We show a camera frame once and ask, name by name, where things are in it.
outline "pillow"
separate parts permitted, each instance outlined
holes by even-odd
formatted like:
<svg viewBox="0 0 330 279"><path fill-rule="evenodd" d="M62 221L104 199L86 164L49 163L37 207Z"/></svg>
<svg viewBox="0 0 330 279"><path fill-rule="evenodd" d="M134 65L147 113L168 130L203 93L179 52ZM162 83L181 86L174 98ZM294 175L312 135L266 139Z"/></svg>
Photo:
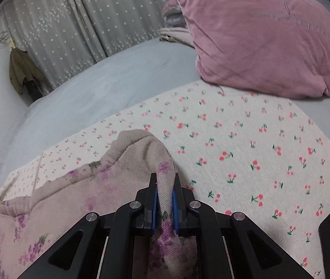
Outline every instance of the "pillow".
<svg viewBox="0 0 330 279"><path fill-rule="evenodd" d="M209 83L330 96L330 13L315 0L179 0Z"/></svg>

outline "folded pink blanket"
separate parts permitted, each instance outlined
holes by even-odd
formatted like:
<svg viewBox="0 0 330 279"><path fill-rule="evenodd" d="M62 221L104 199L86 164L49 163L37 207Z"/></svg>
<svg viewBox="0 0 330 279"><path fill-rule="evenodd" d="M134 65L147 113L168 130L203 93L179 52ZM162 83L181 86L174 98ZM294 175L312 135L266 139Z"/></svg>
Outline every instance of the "folded pink blanket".
<svg viewBox="0 0 330 279"><path fill-rule="evenodd" d="M47 182L31 197L0 202L0 279L16 279L86 213L115 212L135 199L157 173L159 220L145 267L133 278L191 278L195 240L172 228L171 193L177 172L164 145L144 130L123 131L101 160Z"/></svg>

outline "blanket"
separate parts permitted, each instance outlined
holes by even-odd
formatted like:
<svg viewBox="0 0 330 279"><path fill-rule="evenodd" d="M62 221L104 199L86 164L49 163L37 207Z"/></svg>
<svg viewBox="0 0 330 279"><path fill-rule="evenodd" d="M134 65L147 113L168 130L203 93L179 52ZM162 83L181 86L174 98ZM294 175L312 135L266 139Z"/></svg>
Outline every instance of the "blanket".
<svg viewBox="0 0 330 279"><path fill-rule="evenodd" d="M214 210L242 211L316 278L330 213L330 140L289 99L190 83L102 119L10 173L0 201L100 159L123 130L166 146L184 187Z"/></svg>
<svg viewBox="0 0 330 279"><path fill-rule="evenodd" d="M172 230L171 193L176 167L165 146L144 130L121 132L101 160L47 182L31 197L0 202L0 279L16 279L88 212L115 212L146 188L157 173L159 222L148 263L134 278L190 278L196 262L193 238ZM140 252L137 260L146 260Z"/></svg>

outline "curtain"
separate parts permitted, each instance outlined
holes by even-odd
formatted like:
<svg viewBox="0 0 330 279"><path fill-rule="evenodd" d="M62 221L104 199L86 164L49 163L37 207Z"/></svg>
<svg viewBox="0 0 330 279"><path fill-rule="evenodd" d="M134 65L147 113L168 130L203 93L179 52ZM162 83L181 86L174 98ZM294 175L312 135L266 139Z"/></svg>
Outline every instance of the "curtain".
<svg viewBox="0 0 330 279"><path fill-rule="evenodd" d="M166 1L9 0L3 14L16 46L28 51L55 89L104 58L156 37Z"/></svg>

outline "bed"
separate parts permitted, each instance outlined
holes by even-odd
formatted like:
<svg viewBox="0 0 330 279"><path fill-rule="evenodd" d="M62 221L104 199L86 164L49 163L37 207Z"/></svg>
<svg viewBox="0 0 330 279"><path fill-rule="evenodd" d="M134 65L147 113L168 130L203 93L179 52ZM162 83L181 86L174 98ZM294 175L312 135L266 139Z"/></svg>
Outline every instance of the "bed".
<svg viewBox="0 0 330 279"><path fill-rule="evenodd" d="M330 11L328 0L318 1ZM196 56L188 46L153 39L99 62L33 103L0 164L0 188L9 173L69 136L165 91L200 80ZM330 98L295 103L330 140Z"/></svg>

